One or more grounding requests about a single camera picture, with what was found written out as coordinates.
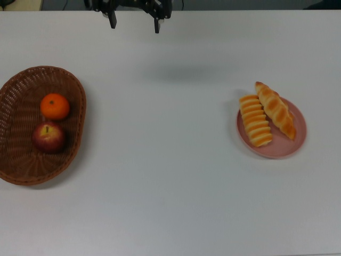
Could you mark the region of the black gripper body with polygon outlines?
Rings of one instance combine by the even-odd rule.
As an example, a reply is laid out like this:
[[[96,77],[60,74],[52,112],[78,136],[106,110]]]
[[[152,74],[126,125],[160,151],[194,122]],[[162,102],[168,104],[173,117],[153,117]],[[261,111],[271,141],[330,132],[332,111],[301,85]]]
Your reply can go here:
[[[115,6],[143,7],[145,6],[145,1],[144,0],[115,0]]]

